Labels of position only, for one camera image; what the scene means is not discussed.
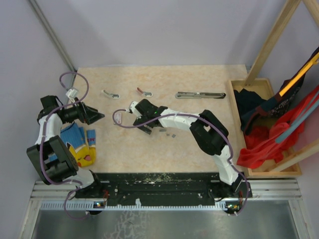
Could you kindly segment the pink white mini stapler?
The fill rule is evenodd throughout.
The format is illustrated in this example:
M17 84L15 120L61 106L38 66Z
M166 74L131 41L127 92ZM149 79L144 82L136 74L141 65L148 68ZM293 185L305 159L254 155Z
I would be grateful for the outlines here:
M145 97L152 97L152 96L153 96L153 94L152 94L151 92L143 91L143 90L140 89L139 87L137 87L137 91L138 91L141 95L143 95L143 96L145 96Z

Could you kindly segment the black grey large stapler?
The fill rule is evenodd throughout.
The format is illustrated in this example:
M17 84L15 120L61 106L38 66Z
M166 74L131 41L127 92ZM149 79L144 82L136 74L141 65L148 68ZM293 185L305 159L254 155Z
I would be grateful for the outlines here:
M225 93L208 93L208 92L177 92L176 99L223 99Z

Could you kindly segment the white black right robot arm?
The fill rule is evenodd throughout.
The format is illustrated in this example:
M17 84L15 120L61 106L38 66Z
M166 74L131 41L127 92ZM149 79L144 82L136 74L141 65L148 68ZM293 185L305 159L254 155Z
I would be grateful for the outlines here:
M190 132L199 148L212 156L219 170L223 193L234 197L240 192L243 177L232 161L234 152L228 140L229 132L211 111L187 114L165 106L157 107L143 99L140 102L133 101L129 112L137 117L134 126L148 134L154 127L177 128Z

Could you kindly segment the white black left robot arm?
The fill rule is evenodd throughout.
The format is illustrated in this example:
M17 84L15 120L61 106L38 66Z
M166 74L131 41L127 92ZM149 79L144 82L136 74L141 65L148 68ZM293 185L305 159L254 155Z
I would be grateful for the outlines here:
M60 131L65 123L80 120L90 125L105 115L78 98L68 108L60 106L56 96L43 97L41 103L43 109L37 118L39 136L35 145L26 150L40 179L46 185L75 184L79 190L86 190L94 198L101 196L103 184L94 172L78 166L75 157L62 141Z

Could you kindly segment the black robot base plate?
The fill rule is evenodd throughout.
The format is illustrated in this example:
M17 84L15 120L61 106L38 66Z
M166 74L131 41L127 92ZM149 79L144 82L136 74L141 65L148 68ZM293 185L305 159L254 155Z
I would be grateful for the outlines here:
M239 192L221 185L219 173L96 173L101 185L76 192L77 199L102 199L108 206L213 206L219 200L252 197L243 180Z

